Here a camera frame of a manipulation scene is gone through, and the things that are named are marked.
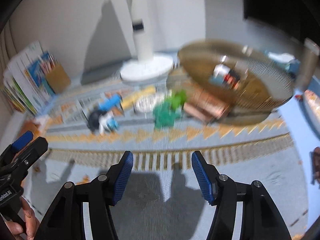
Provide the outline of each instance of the metal screw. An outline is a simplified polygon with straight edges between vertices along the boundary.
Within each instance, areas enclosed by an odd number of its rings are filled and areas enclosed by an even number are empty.
[[[261,186],[262,186],[262,183],[261,183],[260,181],[258,181],[258,180],[255,180],[255,181],[253,182],[253,184],[254,184],[256,187],[261,187]]]
[[[224,175],[224,174],[221,174],[221,175],[219,175],[219,179],[222,180],[222,181],[226,181],[228,179],[228,176]]]
[[[71,188],[72,187],[72,182],[67,182],[66,184],[64,184],[65,188]]]
[[[105,181],[107,179],[107,176],[106,175],[100,175],[98,177],[98,181]]]

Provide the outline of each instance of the cardboard box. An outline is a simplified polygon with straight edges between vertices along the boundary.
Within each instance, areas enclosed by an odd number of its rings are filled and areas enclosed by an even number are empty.
[[[71,84],[61,64],[56,65],[45,78],[55,94],[61,94]]]

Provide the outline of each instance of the green toy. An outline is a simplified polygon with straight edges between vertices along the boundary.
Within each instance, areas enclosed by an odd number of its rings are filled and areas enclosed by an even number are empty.
[[[176,111],[180,106],[183,107],[184,103],[187,101],[187,94],[185,90],[181,90],[180,92],[176,92],[172,94],[171,97],[166,98],[166,102],[169,102],[171,108]]]
[[[153,116],[155,117],[155,128],[161,129],[162,127],[172,127],[175,119],[180,115],[176,114],[170,109],[171,104],[169,102],[163,102],[153,110]]]

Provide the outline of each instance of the white wall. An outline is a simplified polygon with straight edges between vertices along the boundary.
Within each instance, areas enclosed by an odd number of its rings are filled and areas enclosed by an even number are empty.
[[[243,0],[147,1],[145,23],[155,50],[178,49],[204,37],[297,50],[274,30],[243,21]],[[39,40],[70,76],[135,54],[126,0],[23,0],[11,17],[11,29],[17,50]]]
[[[206,37],[290,52],[300,57],[301,47],[280,30],[243,20],[243,0],[205,0]]]

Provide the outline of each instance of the curtain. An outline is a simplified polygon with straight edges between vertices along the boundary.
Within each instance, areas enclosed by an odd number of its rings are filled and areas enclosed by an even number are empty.
[[[3,84],[3,73],[8,62],[16,54],[17,52],[11,36],[10,22],[8,21],[0,33],[0,86]],[[0,99],[3,101],[5,107],[12,113],[12,107],[2,92],[0,93]]]

